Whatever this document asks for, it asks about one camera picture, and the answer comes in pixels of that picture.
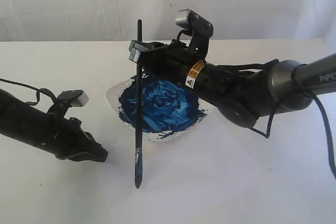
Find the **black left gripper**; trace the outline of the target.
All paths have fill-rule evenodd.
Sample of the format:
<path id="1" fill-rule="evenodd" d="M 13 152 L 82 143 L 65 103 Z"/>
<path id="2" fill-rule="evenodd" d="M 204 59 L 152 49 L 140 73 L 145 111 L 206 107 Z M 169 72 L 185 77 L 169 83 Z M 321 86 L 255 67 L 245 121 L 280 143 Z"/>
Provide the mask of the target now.
<path id="1" fill-rule="evenodd" d="M 108 157 L 108 151 L 81 128 L 81 121 L 76 118 L 61 119 L 57 124 L 54 116 L 43 113 L 39 116 L 39 131 L 39 149 L 57 159 L 104 163 Z"/>

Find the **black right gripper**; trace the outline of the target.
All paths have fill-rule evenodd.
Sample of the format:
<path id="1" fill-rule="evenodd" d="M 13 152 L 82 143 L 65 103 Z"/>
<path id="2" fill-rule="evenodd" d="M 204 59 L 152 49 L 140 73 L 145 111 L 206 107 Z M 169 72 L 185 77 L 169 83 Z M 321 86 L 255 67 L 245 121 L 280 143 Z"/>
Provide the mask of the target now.
<path id="1" fill-rule="evenodd" d="M 212 90 L 209 64 L 189 54 L 182 44 L 132 40 L 129 60 L 141 63 L 148 72 L 186 90 Z"/>

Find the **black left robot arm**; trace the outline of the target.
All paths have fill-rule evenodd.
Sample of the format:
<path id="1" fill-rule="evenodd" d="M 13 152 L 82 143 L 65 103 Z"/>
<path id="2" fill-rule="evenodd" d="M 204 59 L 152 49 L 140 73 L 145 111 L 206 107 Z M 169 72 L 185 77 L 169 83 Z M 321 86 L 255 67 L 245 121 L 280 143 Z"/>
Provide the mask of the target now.
<path id="1" fill-rule="evenodd" d="M 1 134 L 49 152 L 60 160 L 103 163 L 108 151 L 81 128 L 79 119 L 65 118 L 69 108 L 83 107 L 87 102 L 83 90 L 68 90 L 43 112 L 2 90 Z"/>

